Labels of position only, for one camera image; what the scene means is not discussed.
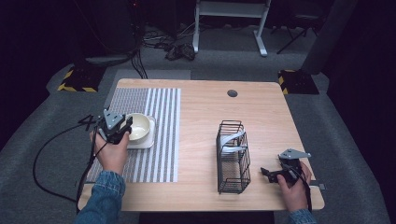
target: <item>white bowl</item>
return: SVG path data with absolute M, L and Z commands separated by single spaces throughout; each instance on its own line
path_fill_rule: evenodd
M 143 114 L 133 113 L 126 115 L 126 119 L 133 117 L 131 125 L 132 133 L 129 135 L 129 141 L 142 141 L 149 134 L 149 118 Z

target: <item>striped mat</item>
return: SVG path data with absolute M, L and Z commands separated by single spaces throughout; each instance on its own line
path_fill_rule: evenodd
M 154 144 L 128 150 L 122 176 L 131 182 L 177 182 L 178 130 L 181 89 L 116 88 L 110 111 L 142 113 L 155 118 Z M 98 160 L 87 175 L 94 182 L 102 171 Z

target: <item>black curtain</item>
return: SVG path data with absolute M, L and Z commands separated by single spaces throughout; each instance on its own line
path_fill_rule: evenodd
M 395 11 L 394 1 L 360 0 L 322 71 L 330 80 L 329 97 L 380 185 L 392 223 L 396 223 Z

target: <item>black chair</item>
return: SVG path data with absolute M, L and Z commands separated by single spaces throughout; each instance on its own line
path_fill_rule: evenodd
M 286 9 L 285 19 L 273 30 L 273 32 L 279 29 L 280 26 L 286 26 L 291 37 L 291 41 L 276 54 L 282 52 L 301 35 L 306 36 L 309 29 L 312 29 L 314 34 L 318 36 L 318 30 L 320 30 L 321 26 L 326 21 L 327 13 L 325 13 L 321 5 L 315 1 L 287 0 L 284 6 Z M 297 27 L 303 28 L 303 30 L 296 36 L 293 36 L 290 29 L 295 29 Z

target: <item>wooden table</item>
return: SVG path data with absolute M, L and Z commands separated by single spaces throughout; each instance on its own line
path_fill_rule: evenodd
M 178 182 L 127 183 L 123 211 L 275 211 L 286 209 L 278 184 L 269 183 L 261 167 L 280 170 L 277 154 L 304 151 L 285 97 L 277 83 L 121 79 L 121 88 L 180 88 Z M 230 97 L 228 90 L 237 91 Z M 251 183 L 241 194 L 217 191 L 216 135 L 223 120 L 241 120 L 250 154 Z M 307 159 L 302 161 L 310 167 Z M 91 196 L 85 184 L 78 207 Z M 324 207 L 312 188 L 313 209 Z

